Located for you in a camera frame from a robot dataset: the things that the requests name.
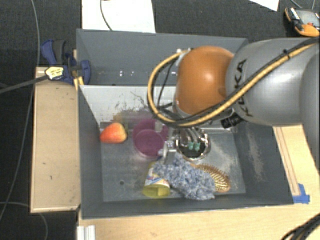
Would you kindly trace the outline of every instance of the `dark floor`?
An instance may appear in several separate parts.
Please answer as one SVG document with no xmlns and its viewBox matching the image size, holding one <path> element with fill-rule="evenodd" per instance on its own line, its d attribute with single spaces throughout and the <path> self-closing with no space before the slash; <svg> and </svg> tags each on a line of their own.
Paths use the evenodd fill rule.
<svg viewBox="0 0 320 240">
<path fill-rule="evenodd" d="M 296 0 L 310 8 L 312 0 Z M 319 12 L 319 0 L 315 10 Z M 81 27 L 81 0 L 34 0 L 40 41 L 64 39 L 66 49 L 76 47 L 76 28 Z M 273 12 L 248 0 L 152 0 L 158 33 L 245 37 L 250 42 L 292 34 L 283 17 L 289 0 L 280 0 Z M 46 61 L 41 58 L 40 64 Z M 0 0 L 0 88 L 33 78 L 37 64 L 37 32 L 30 0 Z M 32 88 L 0 94 L 0 203 L 10 191 L 21 150 Z M 28 204 L 30 195 L 32 117 L 11 202 Z M 76 213 L 46 213 L 48 239 L 75 237 Z M 0 221 L 0 239 L 44 239 L 40 216 L 26 207 L 10 204 Z"/>
</svg>

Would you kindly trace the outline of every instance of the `blue clamp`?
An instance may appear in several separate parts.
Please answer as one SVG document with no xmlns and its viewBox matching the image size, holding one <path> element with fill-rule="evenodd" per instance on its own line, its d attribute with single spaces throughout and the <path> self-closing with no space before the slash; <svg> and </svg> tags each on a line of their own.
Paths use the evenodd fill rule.
<svg viewBox="0 0 320 240">
<path fill-rule="evenodd" d="M 309 194 L 306 194 L 304 185 L 298 183 L 298 186 L 299 186 L 301 195 L 294 195 L 294 196 L 292 196 L 293 202 L 294 202 L 295 204 L 309 204 L 309 202 L 310 202 L 310 195 L 309 195 Z"/>
<path fill-rule="evenodd" d="M 41 45 L 41 54 L 48 61 L 49 65 L 59 66 L 63 68 L 59 73 L 59 76 L 50 78 L 50 80 L 62 81 L 67 84 L 73 85 L 74 78 L 72 72 L 77 71 L 77 76 L 83 78 L 83 82 L 87 85 L 90 81 L 91 69 L 88 60 L 82 60 L 80 65 L 77 65 L 75 58 L 64 52 L 66 41 L 64 40 L 52 40 L 49 39 Z"/>
</svg>

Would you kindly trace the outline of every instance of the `purple plastic cup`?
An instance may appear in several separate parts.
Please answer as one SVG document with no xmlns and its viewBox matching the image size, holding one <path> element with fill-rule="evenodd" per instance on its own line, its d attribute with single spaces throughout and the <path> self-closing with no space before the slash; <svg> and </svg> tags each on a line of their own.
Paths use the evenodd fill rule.
<svg viewBox="0 0 320 240">
<path fill-rule="evenodd" d="M 145 158 L 157 158 L 164 147 L 168 127 L 163 125 L 160 132 L 155 131 L 155 119 L 146 119 L 138 123 L 132 132 L 133 144 L 138 153 Z"/>
</svg>

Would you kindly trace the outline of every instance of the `bristles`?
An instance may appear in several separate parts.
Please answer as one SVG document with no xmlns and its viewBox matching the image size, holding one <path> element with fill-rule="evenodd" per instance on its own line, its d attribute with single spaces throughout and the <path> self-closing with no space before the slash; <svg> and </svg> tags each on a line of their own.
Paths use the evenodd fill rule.
<svg viewBox="0 0 320 240">
<path fill-rule="evenodd" d="M 191 164 L 193 167 L 200 169 L 214 179 L 215 190 L 220 193 L 228 192 L 230 190 L 230 180 L 229 177 L 220 169 L 209 165 L 209 164 Z"/>
</svg>

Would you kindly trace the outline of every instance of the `red strawberry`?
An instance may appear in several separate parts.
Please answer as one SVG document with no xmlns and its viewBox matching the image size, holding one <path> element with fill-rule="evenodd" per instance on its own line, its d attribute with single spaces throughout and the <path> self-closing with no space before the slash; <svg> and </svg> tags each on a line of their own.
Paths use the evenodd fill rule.
<svg viewBox="0 0 320 240">
<path fill-rule="evenodd" d="M 113 122 L 109 124 L 100 134 L 100 141 L 103 143 L 122 143 L 127 139 L 127 133 L 121 123 Z"/>
</svg>

